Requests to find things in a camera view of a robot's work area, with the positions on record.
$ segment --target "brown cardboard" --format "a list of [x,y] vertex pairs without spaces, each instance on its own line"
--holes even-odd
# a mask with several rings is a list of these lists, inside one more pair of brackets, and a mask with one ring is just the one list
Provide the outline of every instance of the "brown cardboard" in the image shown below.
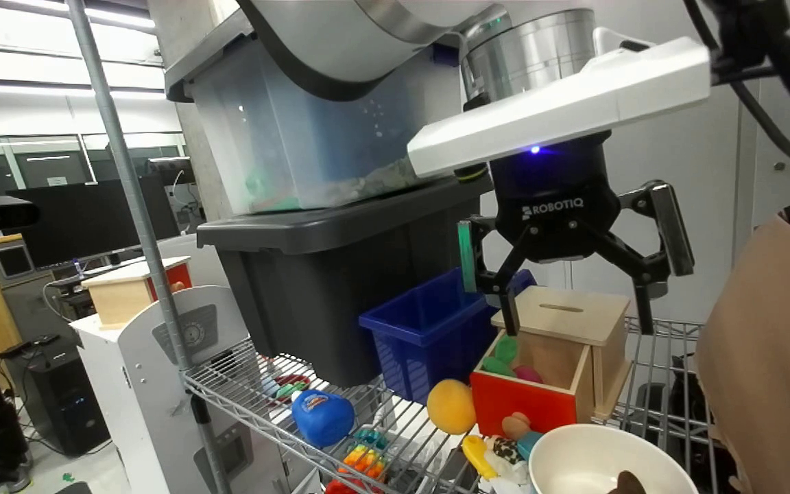
[[697,348],[716,437],[752,494],[790,494],[790,226],[746,245]]
[[[521,320],[521,348],[540,364],[546,360],[558,362],[558,351],[582,351],[590,347],[592,368],[592,417],[606,419],[616,400],[627,385],[627,311],[630,300],[603,294],[575,294],[532,286],[516,300]],[[571,378],[575,364],[560,370],[562,377],[543,378]]]

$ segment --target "blue plastic box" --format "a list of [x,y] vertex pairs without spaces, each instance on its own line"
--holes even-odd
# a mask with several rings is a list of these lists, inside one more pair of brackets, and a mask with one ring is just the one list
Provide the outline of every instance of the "blue plastic box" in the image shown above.
[[462,272],[435,278],[359,316],[373,333],[388,385],[425,400],[442,378],[466,378],[485,351],[490,308],[464,294]]

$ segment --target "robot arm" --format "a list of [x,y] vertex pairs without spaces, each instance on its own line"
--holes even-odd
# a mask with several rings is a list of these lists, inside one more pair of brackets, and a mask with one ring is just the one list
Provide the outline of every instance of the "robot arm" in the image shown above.
[[240,0],[281,68],[321,100],[357,100],[491,0]]
[[[579,0],[506,2],[512,8],[491,0],[240,0],[281,68],[325,100],[357,100],[431,41],[466,34],[466,112],[425,126],[410,143],[410,160],[418,175],[491,170],[501,218],[462,231],[469,282],[502,300],[506,326],[516,333],[507,290],[525,260],[599,252],[632,275],[650,333],[650,296],[668,290],[669,275],[693,275],[695,255],[669,183],[650,182],[624,198],[610,190],[603,139],[627,121],[706,102],[728,82],[790,157],[790,139],[745,86],[780,76],[790,94],[789,5],[704,0],[721,20],[716,41],[699,0],[684,0],[704,45],[650,47],[627,35],[606,53],[592,10],[575,8]],[[627,209],[656,219],[656,255],[640,255],[613,233]],[[501,272],[483,267],[490,231],[513,245]]]

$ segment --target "white bowl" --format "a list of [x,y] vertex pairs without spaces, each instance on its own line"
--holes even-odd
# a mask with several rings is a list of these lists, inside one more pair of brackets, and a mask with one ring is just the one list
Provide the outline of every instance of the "white bowl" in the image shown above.
[[538,438],[531,477],[538,494],[610,494],[632,471],[647,494],[697,494],[695,480],[656,445],[606,426],[569,426]]

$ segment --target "gray plastic bin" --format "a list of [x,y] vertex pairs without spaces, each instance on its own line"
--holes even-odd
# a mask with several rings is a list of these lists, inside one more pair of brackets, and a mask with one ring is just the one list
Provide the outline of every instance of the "gray plastic bin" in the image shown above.
[[200,226],[219,249],[261,353],[313,362],[332,385],[380,377],[359,312],[458,267],[455,222],[490,182],[447,182],[350,209],[233,218]]

